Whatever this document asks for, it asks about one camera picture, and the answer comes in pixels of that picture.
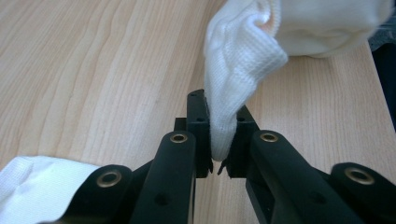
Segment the light wood tabletop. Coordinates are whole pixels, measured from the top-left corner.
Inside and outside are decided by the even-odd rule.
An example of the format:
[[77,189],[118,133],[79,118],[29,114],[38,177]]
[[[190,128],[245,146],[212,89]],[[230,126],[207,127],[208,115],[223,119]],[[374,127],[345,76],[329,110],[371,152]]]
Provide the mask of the light wood tabletop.
[[[223,1],[0,1],[0,169],[46,155],[136,169],[204,80]],[[290,61],[247,107],[329,172],[354,161],[396,182],[396,135],[367,45]],[[197,180],[195,223],[257,223],[243,179]]]

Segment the folded fabric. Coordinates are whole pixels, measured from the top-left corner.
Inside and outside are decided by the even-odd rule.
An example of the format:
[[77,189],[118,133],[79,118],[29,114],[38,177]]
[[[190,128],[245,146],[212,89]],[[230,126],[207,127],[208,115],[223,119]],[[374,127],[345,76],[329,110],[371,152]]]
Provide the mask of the folded fabric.
[[354,48],[392,10],[392,0],[228,0],[205,37],[212,158],[227,158],[236,112],[287,54],[327,57]]
[[0,223],[58,219],[79,186],[97,168],[50,157],[16,157],[0,172]]

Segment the white sock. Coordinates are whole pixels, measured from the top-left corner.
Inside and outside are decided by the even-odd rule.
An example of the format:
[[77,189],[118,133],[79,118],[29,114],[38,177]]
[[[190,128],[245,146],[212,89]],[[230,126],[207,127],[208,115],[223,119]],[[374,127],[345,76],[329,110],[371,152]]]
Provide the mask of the white sock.
[[259,82],[288,60],[274,39],[279,23],[278,0],[229,0],[208,25],[205,97],[215,161],[227,158],[236,112]]

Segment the wooden surface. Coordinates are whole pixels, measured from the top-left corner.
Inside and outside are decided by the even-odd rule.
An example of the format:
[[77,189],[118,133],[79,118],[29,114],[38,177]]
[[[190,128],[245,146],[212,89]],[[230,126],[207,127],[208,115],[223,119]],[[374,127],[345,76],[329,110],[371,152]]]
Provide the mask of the wooden surface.
[[[201,89],[222,1],[0,1],[0,169],[47,155],[135,169]],[[291,58],[248,108],[315,167],[365,164],[396,182],[396,136],[367,46]],[[255,223],[243,180],[198,180],[195,223]]]

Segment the white cloth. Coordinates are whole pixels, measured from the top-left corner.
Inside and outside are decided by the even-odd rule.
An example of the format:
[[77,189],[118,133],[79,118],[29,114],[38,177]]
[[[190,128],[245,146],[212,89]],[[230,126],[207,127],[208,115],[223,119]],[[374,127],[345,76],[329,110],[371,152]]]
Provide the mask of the white cloth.
[[228,0],[210,21],[205,37],[212,158],[226,159],[236,112],[258,83],[287,61],[285,51],[291,56],[327,57],[356,47],[391,15],[393,4],[393,0]]
[[34,224],[62,216],[98,167],[50,157],[16,157],[0,172],[0,223]]

